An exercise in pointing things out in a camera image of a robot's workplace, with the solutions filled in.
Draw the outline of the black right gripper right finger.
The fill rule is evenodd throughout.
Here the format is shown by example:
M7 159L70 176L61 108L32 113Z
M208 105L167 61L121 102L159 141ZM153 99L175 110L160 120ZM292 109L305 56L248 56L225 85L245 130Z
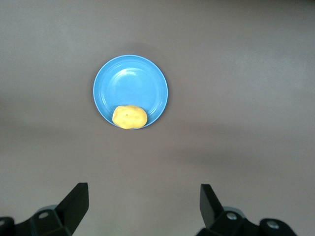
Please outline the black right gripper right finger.
M256 225L233 207L223 207L211 185L200 186L200 212L205 224L198 236L294 236L285 222L264 218Z

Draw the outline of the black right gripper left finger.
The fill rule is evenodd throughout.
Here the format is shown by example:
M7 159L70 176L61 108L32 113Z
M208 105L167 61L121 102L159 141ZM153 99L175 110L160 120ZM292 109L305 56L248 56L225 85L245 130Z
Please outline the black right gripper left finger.
M71 236L89 209L87 183L78 183L58 204L38 210L16 224L12 217L0 218L2 236Z

